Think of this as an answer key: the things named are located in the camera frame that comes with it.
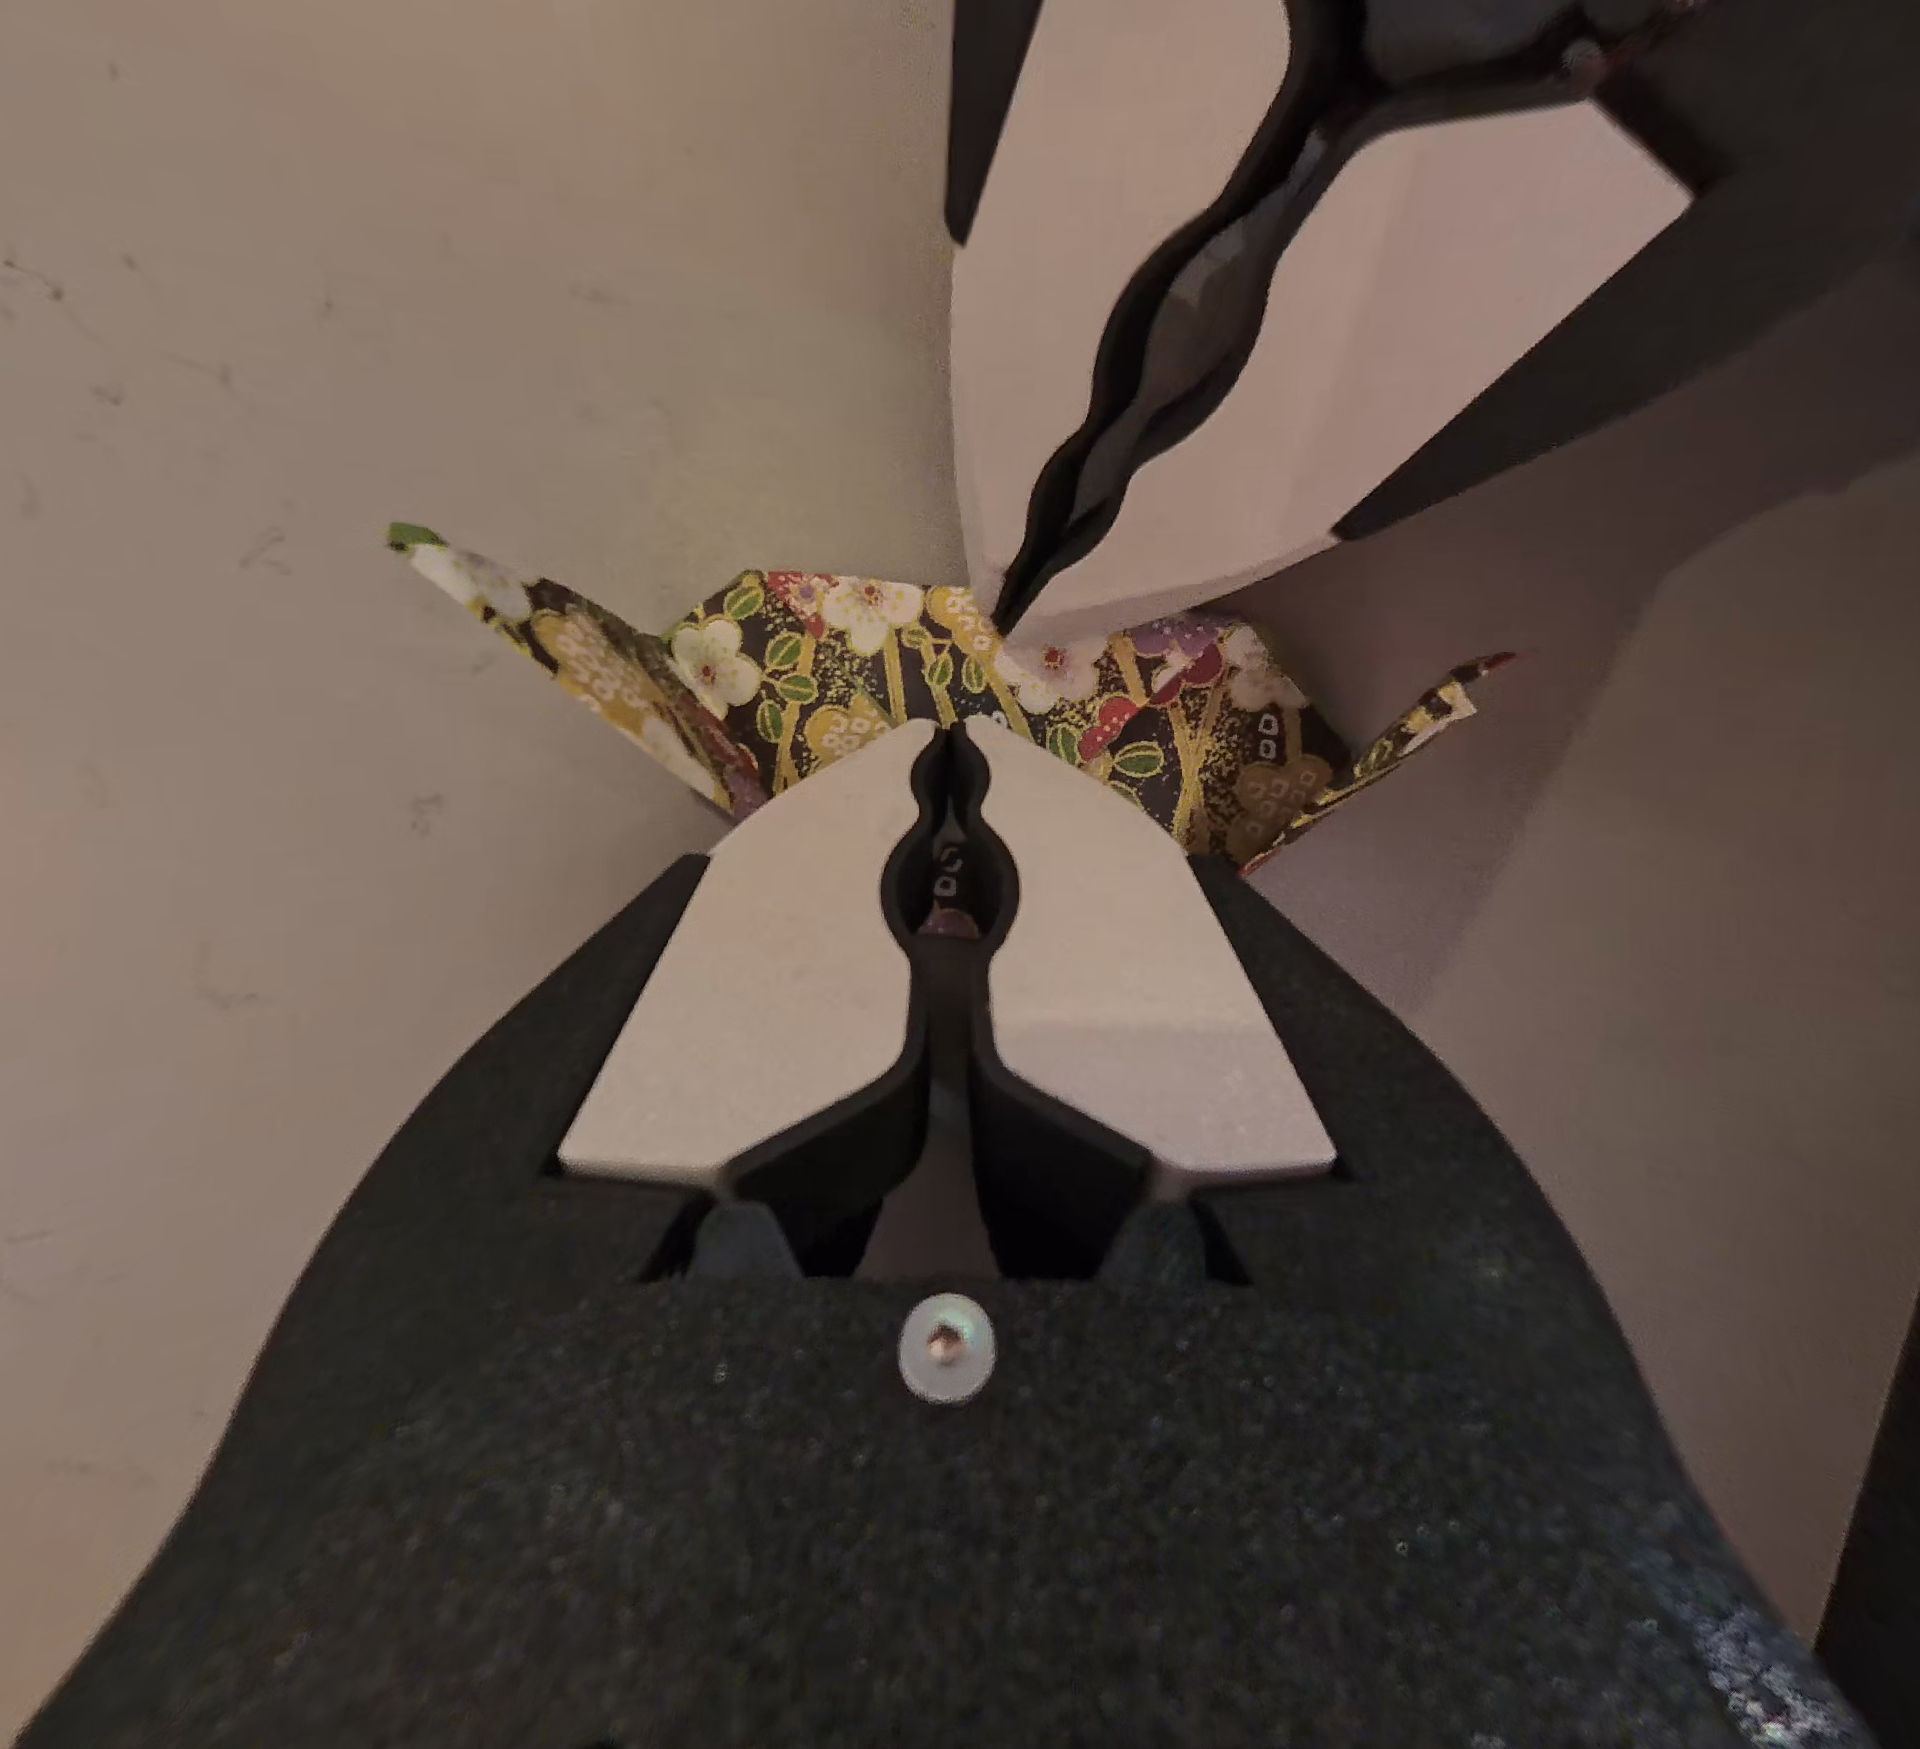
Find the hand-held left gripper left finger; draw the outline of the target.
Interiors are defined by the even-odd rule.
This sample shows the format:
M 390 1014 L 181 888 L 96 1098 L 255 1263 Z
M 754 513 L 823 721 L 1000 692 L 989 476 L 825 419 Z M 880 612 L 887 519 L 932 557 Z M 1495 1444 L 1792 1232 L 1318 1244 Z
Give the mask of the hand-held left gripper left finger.
M 802 1273 L 850 1276 L 927 1137 L 912 943 L 945 806 L 945 735 L 909 722 L 713 845 L 558 1171 L 760 1206 Z

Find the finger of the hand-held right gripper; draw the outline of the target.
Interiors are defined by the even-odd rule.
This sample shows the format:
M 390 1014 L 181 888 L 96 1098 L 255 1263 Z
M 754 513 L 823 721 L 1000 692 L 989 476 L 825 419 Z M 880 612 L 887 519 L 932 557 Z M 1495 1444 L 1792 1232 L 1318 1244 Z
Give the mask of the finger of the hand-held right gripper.
M 967 577 L 1007 638 L 1257 583 L 1358 498 L 1358 223 L 1276 254 L 1286 74 L 1334 0 L 1037 0 L 953 225 Z
M 1236 384 L 1010 622 L 1086 638 L 1299 564 L 1696 193 L 1596 102 L 1397 131 L 1334 176 Z

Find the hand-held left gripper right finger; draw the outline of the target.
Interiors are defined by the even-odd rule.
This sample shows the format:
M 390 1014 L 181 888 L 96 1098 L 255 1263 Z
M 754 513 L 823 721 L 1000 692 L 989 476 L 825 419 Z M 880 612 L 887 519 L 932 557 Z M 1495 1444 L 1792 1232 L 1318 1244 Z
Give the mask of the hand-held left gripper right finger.
M 955 817 L 989 911 L 972 1178 L 1007 1276 L 1092 1276 L 1137 1209 L 1325 1176 L 1335 1144 L 1210 900 L 1135 803 L 988 716 Z

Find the green floral origami paper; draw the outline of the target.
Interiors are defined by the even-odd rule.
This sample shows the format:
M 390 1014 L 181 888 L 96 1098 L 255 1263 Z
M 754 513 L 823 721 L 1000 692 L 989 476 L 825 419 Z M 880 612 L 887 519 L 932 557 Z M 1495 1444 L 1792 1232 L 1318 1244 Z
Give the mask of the green floral origami paper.
M 1447 671 L 1370 742 L 1332 728 L 1250 621 L 1182 611 L 1011 643 L 963 585 L 745 568 L 664 631 L 417 523 L 387 551 L 666 772 L 741 823 L 899 728 L 963 728 L 1021 888 L 1122 917 L 1178 860 L 1259 868 L 1476 713 L 1507 652 Z

